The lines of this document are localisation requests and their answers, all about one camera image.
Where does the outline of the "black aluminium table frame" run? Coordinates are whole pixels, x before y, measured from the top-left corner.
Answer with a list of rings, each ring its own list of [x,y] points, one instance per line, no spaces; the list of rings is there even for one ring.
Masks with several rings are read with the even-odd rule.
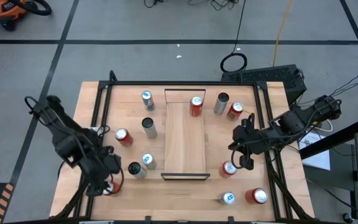
[[[257,116],[265,116],[264,94],[254,84],[198,82],[198,81],[116,81],[107,91],[106,82],[83,82],[80,87],[74,120],[81,126],[100,125],[105,122],[112,130],[127,128],[134,138],[131,147],[121,146],[113,132],[106,133],[104,143],[114,146],[124,167],[132,161],[140,161],[146,152],[156,157],[157,167],[146,178],[136,179],[125,173],[123,190],[119,195],[83,198],[71,212],[72,217],[90,220],[119,222],[272,222],[276,218],[296,218],[288,200],[281,191],[270,194],[263,205],[251,205],[245,192],[254,187],[270,189],[264,156],[254,156],[253,170],[241,170],[234,177],[223,179],[219,165],[230,158],[227,148],[232,141],[234,124],[213,113],[217,95],[225,91],[231,98],[241,100]],[[165,96],[164,90],[205,89],[204,109],[207,180],[163,180],[165,158]],[[147,111],[142,92],[152,94],[155,109]],[[144,118],[152,118],[157,137],[149,139],[142,127]],[[233,192],[234,205],[223,205],[219,194]]]

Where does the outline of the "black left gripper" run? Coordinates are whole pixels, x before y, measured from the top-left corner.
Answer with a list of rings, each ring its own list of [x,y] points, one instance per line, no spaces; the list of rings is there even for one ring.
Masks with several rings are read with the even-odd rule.
[[[91,185],[86,190],[87,195],[109,195],[111,186],[100,186],[111,173],[108,167],[109,154],[97,154],[90,151],[86,154],[85,176]]]

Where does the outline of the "white paper sheet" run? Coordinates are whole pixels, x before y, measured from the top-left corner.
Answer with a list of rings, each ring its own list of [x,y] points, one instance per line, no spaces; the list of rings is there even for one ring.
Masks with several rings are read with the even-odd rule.
[[[303,137],[300,142],[298,143],[298,147],[300,151],[303,150],[306,146],[309,146],[320,139],[324,138],[319,134],[310,132],[305,137]],[[302,159],[303,165],[323,169],[323,170],[331,170],[331,163],[330,163],[330,153],[329,151],[320,152],[314,156],[311,156],[307,159]]]

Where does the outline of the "wooden shelf with black frames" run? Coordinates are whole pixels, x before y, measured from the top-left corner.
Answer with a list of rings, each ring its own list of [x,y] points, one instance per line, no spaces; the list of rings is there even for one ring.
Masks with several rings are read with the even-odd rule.
[[[163,180],[206,180],[205,125],[203,107],[199,116],[190,114],[190,100],[194,96],[204,99],[205,89],[164,90],[165,158]]]

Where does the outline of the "black desk beam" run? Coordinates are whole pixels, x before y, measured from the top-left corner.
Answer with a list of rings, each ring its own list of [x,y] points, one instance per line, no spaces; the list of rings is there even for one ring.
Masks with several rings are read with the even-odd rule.
[[[338,146],[354,139],[358,133],[358,122],[328,136],[300,150],[301,159],[307,159],[311,156],[326,151],[334,146]]]

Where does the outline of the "white tall Celsius can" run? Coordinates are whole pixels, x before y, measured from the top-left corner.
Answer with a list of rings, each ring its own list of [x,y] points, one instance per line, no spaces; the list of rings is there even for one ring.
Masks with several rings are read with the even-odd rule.
[[[229,95],[225,92],[222,92],[218,95],[215,106],[214,106],[214,114],[220,116],[223,114],[226,105],[229,101]]]
[[[147,175],[147,171],[138,162],[131,162],[128,171],[136,179],[144,179]]]
[[[144,118],[142,120],[142,127],[149,139],[154,139],[157,137],[157,130],[152,118]]]

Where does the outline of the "red soda can blue logo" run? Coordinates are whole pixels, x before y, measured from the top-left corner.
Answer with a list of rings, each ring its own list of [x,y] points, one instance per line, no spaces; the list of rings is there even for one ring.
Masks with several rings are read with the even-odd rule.
[[[203,99],[200,96],[194,96],[190,100],[190,114],[192,116],[199,116],[202,113]]]
[[[120,192],[120,185],[117,182],[108,181],[107,187],[103,190],[103,195],[113,195]]]
[[[234,167],[231,161],[223,162],[219,167],[219,175],[222,178],[229,178],[237,172],[237,169]]]

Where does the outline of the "silver blue slim can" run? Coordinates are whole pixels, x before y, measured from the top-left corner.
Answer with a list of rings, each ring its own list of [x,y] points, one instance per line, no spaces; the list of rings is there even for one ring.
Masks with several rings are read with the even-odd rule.
[[[218,201],[223,205],[234,205],[236,196],[233,192],[223,192],[219,194]]]
[[[145,90],[142,92],[142,101],[144,102],[145,109],[152,111],[155,109],[154,100],[150,91]]]
[[[142,162],[150,170],[154,170],[157,166],[157,162],[155,161],[154,156],[151,153],[145,153],[142,156]]]

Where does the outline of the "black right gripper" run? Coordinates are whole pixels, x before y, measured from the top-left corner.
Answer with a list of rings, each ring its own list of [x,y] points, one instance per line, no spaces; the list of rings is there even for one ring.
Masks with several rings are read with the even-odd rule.
[[[259,132],[259,129],[255,129],[255,114],[251,113],[249,118],[243,119],[243,126],[238,125],[233,129],[233,142],[228,146],[228,149],[239,151],[243,154],[246,152],[261,154],[260,143],[262,138]]]

